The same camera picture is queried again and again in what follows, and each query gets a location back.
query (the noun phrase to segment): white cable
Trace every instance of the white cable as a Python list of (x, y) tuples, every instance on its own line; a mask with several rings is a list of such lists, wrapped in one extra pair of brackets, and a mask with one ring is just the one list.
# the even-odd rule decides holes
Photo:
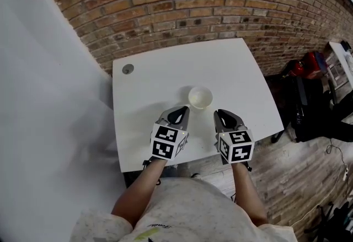
[(297, 223), (299, 223), (299, 222), (301, 222), (303, 219), (305, 219), (305, 217), (306, 217), (308, 214), (310, 214), (313, 210), (315, 210), (315, 209), (317, 208), (317, 206), (321, 205), (321, 203), (322, 203), (323, 201), (325, 201), (328, 196), (331, 195), (331, 193), (335, 190), (336, 184), (337, 184), (337, 182), (338, 182), (338, 178), (340, 177), (340, 173), (341, 173), (341, 168), (342, 168), (342, 166), (346, 166), (346, 165), (345, 165), (345, 164), (340, 165), (340, 170), (339, 170), (339, 172), (338, 172), (338, 176), (337, 176), (335, 185), (333, 186), (332, 190), (326, 195), (325, 198), (323, 198), (323, 199), (321, 200), (320, 203), (318, 203), (318, 204), (317, 204), (315, 207), (313, 207), (309, 212), (307, 212), (307, 213), (304, 215), (304, 217), (302, 217), (302, 218), (301, 218), (300, 220), (298, 220), (297, 222), (294, 222), (294, 223), (291, 225), (291, 227), (293, 227), (294, 225), (296, 225)]

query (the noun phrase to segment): shirt sleeve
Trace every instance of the shirt sleeve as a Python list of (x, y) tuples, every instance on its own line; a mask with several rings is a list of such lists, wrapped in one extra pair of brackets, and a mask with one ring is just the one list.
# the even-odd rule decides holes
[(278, 225), (263, 224), (259, 229), (265, 232), (275, 242), (297, 242), (292, 227), (280, 227)]
[(131, 224), (112, 214), (83, 212), (74, 226), (70, 242), (111, 242), (119, 241), (133, 230)]

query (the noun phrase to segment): white table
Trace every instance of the white table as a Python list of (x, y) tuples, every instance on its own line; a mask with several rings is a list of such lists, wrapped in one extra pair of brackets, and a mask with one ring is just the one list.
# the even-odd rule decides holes
[[(134, 71), (122, 68), (133, 64)], [(161, 113), (188, 103), (193, 86), (213, 93), (205, 111), (191, 111), (184, 150), (168, 165), (217, 154), (213, 112), (240, 116), (256, 141), (283, 130), (266, 81), (244, 40), (228, 39), (168, 47), (113, 62), (114, 119), (122, 172), (141, 170), (151, 157), (149, 137)]]
[(346, 51), (344, 51), (340, 43), (330, 42), (329, 44), (332, 50), (334, 51), (334, 53), (336, 54), (338, 60), (340, 61), (341, 66), (347, 76), (347, 79), (351, 87), (353, 88), (353, 75), (352, 75), (352, 72), (349, 70), (349, 67), (345, 58)]

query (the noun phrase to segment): brick wall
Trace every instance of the brick wall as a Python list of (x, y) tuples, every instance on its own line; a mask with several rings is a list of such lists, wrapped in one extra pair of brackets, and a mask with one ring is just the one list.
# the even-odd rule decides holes
[(350, 0), (55, 0), (97, 62), (243, 37), (264, 75), (330, 40), (353, 45)]

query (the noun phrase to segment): person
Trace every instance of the person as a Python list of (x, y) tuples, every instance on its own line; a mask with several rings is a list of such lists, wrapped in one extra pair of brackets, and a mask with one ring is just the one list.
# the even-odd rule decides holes
[(297, 241), (291, 227), (268, 222), (247, 167), (232, 164), (236, 204), (200, 179), (162, 178), (153, 160), (116, 201), (111, 214), (82, 213), (71, 242)]

